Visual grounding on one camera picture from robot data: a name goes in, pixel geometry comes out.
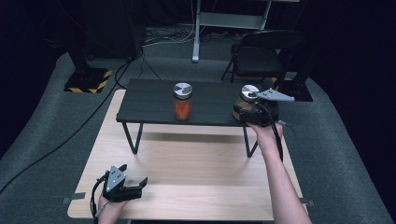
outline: jar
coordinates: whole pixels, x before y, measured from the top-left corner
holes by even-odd
[[[186,120],[191,115],[192,86],[185,82],[177,83],[174,87],[175,118]]]
[[[239,111],[241,109],[250,111],[253,108],[256,100],[257,100],[257,93],[260,92],[257,87],[252,85],[245,85],[242,88],[242,91],[239,93],[239,97],[236,99],[235,104],[233,105],[233,117],[241,120],[239,118]]]

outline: human arm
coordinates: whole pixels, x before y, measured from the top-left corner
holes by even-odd
[[[105,207],[99,216],[99,224],[113,224],[119,219],[122,209],[129,201],[110,203],[102,195],[99,197],[99,208]]]
[[[260,127],[248,124],[257,134],[257,142],[267,168],[268,184],[275,223],[311,223],[300,199],[291,183],[289,174],[279,157],[276,138],[271,126]],[[282,126],[276,125],[282,137]]]

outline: gray carpet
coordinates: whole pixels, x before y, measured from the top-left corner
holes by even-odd
[[[220,82],[232,43],[231,39],[216,38],[203,42],[198,63],[191,62],[192,42],[146,47],[145,58],[163,80]],[[58,60],[35,113],[0,160],[1,188],[78,130],[110,93],[115,84],[114,74],[122,64],[123,60],[114,59],[91,61],[91,67],[113,71],[106,87],[96,94],[72,93],[63,89],[74,72],[74,65],[68,54]],[[142,66],[140,58],[131,64],[120,82],[126,85],[129,78],[138,77],[141,71],[140,78],[157,78],[146,63]],[[241,78],[236,81],[253,82]],[[287,122],[285,138],[303,195],[315,203],[308,207],[312,220],[314,223],[392,223],[329,97],[313,80],[308,79],[306,84],[313,103],[281,103],[279,107],[280,118]],[[0,223],[91,223],[70,218],[68,205],[61,201],[76,189],[112,93],[70,141],[6,188],[0,195]]]

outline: chair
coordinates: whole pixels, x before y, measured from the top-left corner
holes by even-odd
[[[232,58],[221,77],[227,73],[239,77],[276,77],[282,87],[293,53],[304,44],[304,35],[292,30],[258,31],[245,35],[239,44],[232,45]]]

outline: silver lid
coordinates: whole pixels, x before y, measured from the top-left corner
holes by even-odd
[[[192,95],[192,86],[189,83],[179,82],[174,86],[174,96],[180,100],[187,100]]]
[[[245,85],[242,87],[241,97],[247,102],[254,102],[257,99],[259,89],[252,85]]]

